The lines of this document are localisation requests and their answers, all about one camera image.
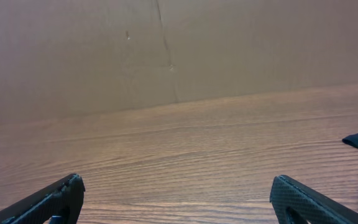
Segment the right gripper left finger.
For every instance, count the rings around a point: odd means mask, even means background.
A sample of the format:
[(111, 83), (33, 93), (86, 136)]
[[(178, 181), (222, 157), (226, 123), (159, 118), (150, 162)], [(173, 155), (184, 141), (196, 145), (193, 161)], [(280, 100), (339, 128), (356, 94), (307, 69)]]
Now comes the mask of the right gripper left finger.
[(76, 224), (83, 206), (85, 185), (70, 174), (0, 211), (0, 224)]

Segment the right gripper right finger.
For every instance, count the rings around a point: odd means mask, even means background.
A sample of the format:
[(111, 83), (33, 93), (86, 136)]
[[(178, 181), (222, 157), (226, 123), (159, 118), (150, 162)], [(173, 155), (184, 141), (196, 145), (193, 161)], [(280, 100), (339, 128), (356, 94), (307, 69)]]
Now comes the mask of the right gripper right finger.
[(358, 224), (358, 213), (287, 175), (276, 176), (270, 191), (279, 224)]

